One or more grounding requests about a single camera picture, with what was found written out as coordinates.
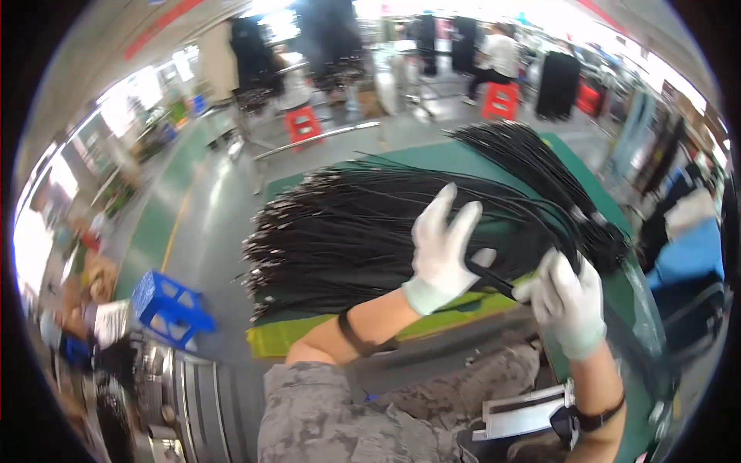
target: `green work mat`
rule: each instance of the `green work mat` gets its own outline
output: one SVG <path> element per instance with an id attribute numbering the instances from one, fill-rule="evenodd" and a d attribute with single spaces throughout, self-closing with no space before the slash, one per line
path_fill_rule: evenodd
<path id="1" fill-rule="evenodd" d="M 615 224 L 628 239 L 631 239 L 634 233 L 628 220 L 581 159 L 553 133 L 542 133 L 540 136 L 582 184 L 600 213 Z M 522 181 L 458 141 L 448 140 L 424 147 L 393 151 L 384 153 L 381 157 L 412 167 L 464 173 L 501 181 L 526 195 L 537 196 L 532 188 Z M 379 160 L 379 158 L 374 156 L 373 160 Z M 299 174 L 270 183 L 265 192 L 268 201 L 283 190 L 298 184 L 302 178 L 303 175 Z M 634 332 L 643 344 L 656 348 L 661 338 L 657 332 L 661 328 L 656 326 L 656 320 L 659 320 L 658 312 L 635 256 L 631 255 L 623 268 L 624 272 L 603 276 L 602 291 L 605 300 L 629 327 L 634 327 Z M 419 320 L 403 330 L 398 338 L 406 340 L 427 336 L 485 316 L 501 313 L 515 305 L 501 294 L 482 297 L 481 293 L 468 293 L 451 305 L 460 303 L 464 304 L 457 305 L 458 310 L 434 313 Z M 472 305 L 472 310 L 464 311 Z M 332 316 L 334 315 L 310 316 L 306 313 L 290 311 L 266 314 L 257 321 L 255 327 L 247 331 L 247 340 L 251 344 L 254 356 L 284 356 L 294 341 Z M 568 360 L 561 353 L 560 346 L 555 339 L 545 336 L 545 333 L 544 343 L 556 376 L 560 382 L 564 382 L 568 376 Z M 628 373 L 624 374 L 623 380 L 628 403 L 628 417 L 615 462 L 632 463 L 652 442 L 657 426 L 648 420 L 654 404 L 651 403 L 640 376 L 636 373 Z"/>
<path id="2" fill-rule="evenodd" d="M 597 205 L 605 218 L 621 228 L 624 233 L 630 235 L 630 224 L 623 216 L 622 211 L 602 188 L 597 179 L 594 178 L 584 163 L 553 133 L 543 133 L 541 134 L 541 138 L 551 147 L 574 176 L 582 182 L 592 201 Z M 379 162 L 383 162 L 386 159 L 389 161 L 389 164 L 398 162 L 411 167 L 480 176 L 508 184 L 528 196 L 537 196 L 532 188 L 517 177 L 507 173 L 467 145 L 455 140 L 447 140 L 438 144 L 408 148 L 406 150 L 391 151 L 380 156 L 372 156 L 372 159 Z M 350 164 L 349 162 L 342 162 L 336 164 L 336 166 L 344 167 Z M 303 174 L 297 174 L 272 181 L 265 189 L 266 201 L 270 201 L 281 192 L 296 186 L 303 179 L 303 176 Z M 451 303 L 451 307 L 466 304 L 466 308 L 469 310 L 449 310 L 444 313 L 444 316 L 443 313 L 436 313 L 436 316 L 433 318 L 425 317 L 418 322 L 424 322 L 422 324 L 424 328 L 419 328 L 415 324 L 408 328 L 408 333 L 413 333 L 415 336 L 426 336 L 431 332 L 443 330 L 450 325 L 470 321 L 477 316 L 490 315 L 492 304 L 496 305 L 496 311 L 514 307 L 512 301 L 505 298 L 508 301 L 508 303 L 505 303 L 505 301 L 499 300 L 500 297 L 500 295 L 496 295 L 496 304 L 489 300 L 491 297 L 482 298 L 481 294 L 473 298 L 473 301 L 470 299 L 457 299 Z M 269 313 L 261 316 L 255 321 L 255 326 L 247 331 L 247 340 L 252 347 L 253 356 L 285 356 L 293 342 L 300 339 L 311 328 L 317 326 L 328 317 L 312 315 L 298 310 L 283 310 L 278 313 Z"/>

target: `black elastic band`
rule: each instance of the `black elastic band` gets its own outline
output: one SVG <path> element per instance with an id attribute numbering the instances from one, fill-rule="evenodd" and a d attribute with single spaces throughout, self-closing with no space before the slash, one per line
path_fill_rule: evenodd
<path id="1" fill-rule="evenodd" d="M 579 428 L 584 431 L 585 433 L 591 433 L 592 431 L 596 431 L 600 429 L 602 426 L 605 425 L 610 419 L 617 414 L 617 412 L 620 411 L 622 406 L 625 404 L 625 393 L 622 394 L 622 398 L 620 399 L 620 403 L 610 410 L 606 410 L 599 415 L 596 416 L 587 416 L 584 413 L 580 412 L 579 409 L 576 407 L 571 408 L 571 413 L 576 417 L 576 420 L 579 422 Z"/>
<path id="2" fill-rule="evenodd" d="M 358 335 L 355 334 L 353 327 L 350 326 L 350 322 L 348 321 L 349 310 L 350 309 L 346 309 L 339 313 L 339 317 L 337 317 L 339 330 L 342 332 L 342 335 L 345 337 L 345 339 L 347 339 L 348 342 L 353 346 L 353 348 L 358 352 L 358 354 L 366 359 L 372 356 L 374 353 L 378 352 L 379 346 L 373 344 L 372 342 L 365 342 L 360 339 Z"/>

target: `black cable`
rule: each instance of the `black cable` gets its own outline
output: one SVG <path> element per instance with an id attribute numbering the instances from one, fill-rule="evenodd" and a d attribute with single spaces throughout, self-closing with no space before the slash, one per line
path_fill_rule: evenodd
<path id="1" fill-rule="evenodd" d="M 311 173 L 254 218 L 244 250 L 255 319 L 283 310 L 338 313 L 398 288 L 413 275 L 414 221 L 449 182 L 458 186 L 451 214 L 469 201 L 483 205 L 465 254 L 481 277 L 474 290 L 511 297 L 511 281 L 532 272 L 551 247 L 580 270 L 579 229 L 554 201 L 475 176 L 365 159 Z M 492 268 L 471 261 L 482 247 L 497 249 Z"/>
<path id="2" fill-rule="evenodd" d="M 557 204 L 583 237 L 586 257 L 600 273 L 620 269 L 628 254 L 622 232 L 599 213 L 582 185 L 529 126 L 515 121 L 472 124 L 448 135 Z"/>

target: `grey camouflage shirt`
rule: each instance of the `grey camouflage shirt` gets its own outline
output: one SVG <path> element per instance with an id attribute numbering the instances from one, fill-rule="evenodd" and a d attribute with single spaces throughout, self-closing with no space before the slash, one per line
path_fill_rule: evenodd
<path id="1" fill-rule="evenodd" d="M 352 404 L 345 374 L 335 365 L 275 365 L 265 374 L 265 397 L 262 463 L 476 462 L 455 433 L 393 403 Z"/>

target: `white glove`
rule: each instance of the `white glove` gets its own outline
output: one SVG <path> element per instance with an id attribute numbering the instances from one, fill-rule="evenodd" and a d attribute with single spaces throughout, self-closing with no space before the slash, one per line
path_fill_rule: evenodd
<path id="1" fill-rule="evenodd" d="M 602 280 L 592 264 L 579 257 L 582 274 L 577 278 L 566 256 L 549 250 L 536 278 L 512 291 L 518 302 L 531 301 L 538 323 L 543 329 L 553 329 L 564 355 L 574 360 L 589 357 L 607 332 L 602 318 Z"/>
<path id="2" fill-rule="evenodd" d="M 479 277 L 463 263 L 468 240 L 481 218 L 482 206 L 469 202 L 458 212 L 453 223 L 446 222 L 456 197 L 456 185 L 445 185 L 422 211 L 412 228 L 414 240 L 414 277 L 402 285 L 409 305 L 426 316 L 465 293 Z M 491 265 L 496 253 L 482 249 L 473 257 L 477 264 Z"/>

